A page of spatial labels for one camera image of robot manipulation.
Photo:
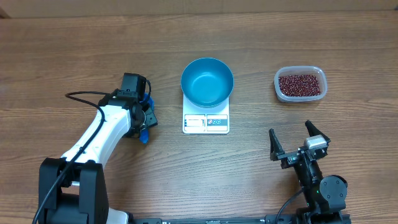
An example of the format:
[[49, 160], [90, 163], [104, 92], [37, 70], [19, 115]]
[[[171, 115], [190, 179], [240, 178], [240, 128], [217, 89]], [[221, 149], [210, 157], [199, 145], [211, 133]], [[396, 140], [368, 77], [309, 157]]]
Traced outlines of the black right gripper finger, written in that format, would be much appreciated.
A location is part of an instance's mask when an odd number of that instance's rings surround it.
[[305, 126], [307, 128], [310, 137], [321, 135], [326, 142], [331, 142], [330, 138], [325, 134], [323, 134], [318, 128], [316, 128], [315, 125], [310, 120], [307, 120], [305, 122]]
[[285, 154], [285, 151], [283, 150], [273, 129], [269, 130], [269, 138], [270, 138], [270, 144], [271, 144], [270, 160], [278, 161], [278, 160], [280, 160], [280, 157]]

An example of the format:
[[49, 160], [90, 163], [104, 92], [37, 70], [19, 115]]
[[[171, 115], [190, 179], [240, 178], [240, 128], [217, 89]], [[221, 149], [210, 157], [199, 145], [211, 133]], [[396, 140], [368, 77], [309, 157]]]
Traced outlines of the blue plastic measuring scoop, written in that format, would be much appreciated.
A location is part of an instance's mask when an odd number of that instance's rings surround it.
[[144, 121], [144, 124], [141, 128], [141, 135], [139, 137], [140, 142], [146, 144], [149, 140], [149, 129], [153, 126], [157, 125], [157, 119], [154, 114], [154, 101], [153, 99], [149, 96], [148, 93], [146, 93], [145, 98], [148, 98], [149, 101], [144, 107], [144, 112], [146, 119]]

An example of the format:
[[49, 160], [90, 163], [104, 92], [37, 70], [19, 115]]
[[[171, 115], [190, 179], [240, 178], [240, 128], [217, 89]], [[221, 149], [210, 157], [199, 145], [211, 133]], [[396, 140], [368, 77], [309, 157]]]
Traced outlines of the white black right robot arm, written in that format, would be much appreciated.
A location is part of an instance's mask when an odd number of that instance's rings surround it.
[[[275, 215], [266, 215], [266, 223], [336, 223], [349, 224], [349, 215], [342, 214], [346, 208], [347, 181], [339, 175], [324, 177], [318, 160], [327, 155], [330, 138], [306, 121], [309, 137], [295, 152], [286, 153], [273, 129], [269, 130], [271, 143], [270, 160], [281, 161], [281, 168], [294, 168], [300, 190], [286, 201]], [[296, 209], [294, 214], [283, 215], [288, 204], [303, 194], [306, 207]]]

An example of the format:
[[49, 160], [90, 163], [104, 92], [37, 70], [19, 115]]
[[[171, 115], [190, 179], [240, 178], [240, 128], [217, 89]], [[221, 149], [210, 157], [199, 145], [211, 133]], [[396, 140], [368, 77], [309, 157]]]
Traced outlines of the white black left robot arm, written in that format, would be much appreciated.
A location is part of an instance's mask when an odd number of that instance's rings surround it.
[[109, 206], [104, 167], [118, 142], [147, 143], [157, 125], [150, 93], [131, 88], [105, 93], [78, 142], [39, 169], [39, 204], [33, 223], [134, 223], [131, 213]]

